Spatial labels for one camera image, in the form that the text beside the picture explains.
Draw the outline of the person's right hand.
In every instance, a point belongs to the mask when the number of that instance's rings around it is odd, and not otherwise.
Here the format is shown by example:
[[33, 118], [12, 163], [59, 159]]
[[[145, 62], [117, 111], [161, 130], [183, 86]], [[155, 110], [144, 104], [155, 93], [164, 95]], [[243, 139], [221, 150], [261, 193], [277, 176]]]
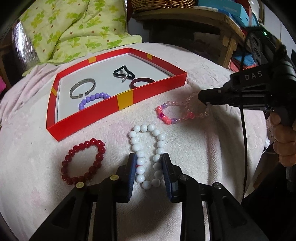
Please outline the person's right hand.
[[295, 122], [292, 127], [281, 124], [281, 118], [278, 114], [272, 112], [269, 116], [272, 126], [272, 134], [275, 139], [273, 149], [278, 154], [279, 162], [285, 167], [295, 165]]

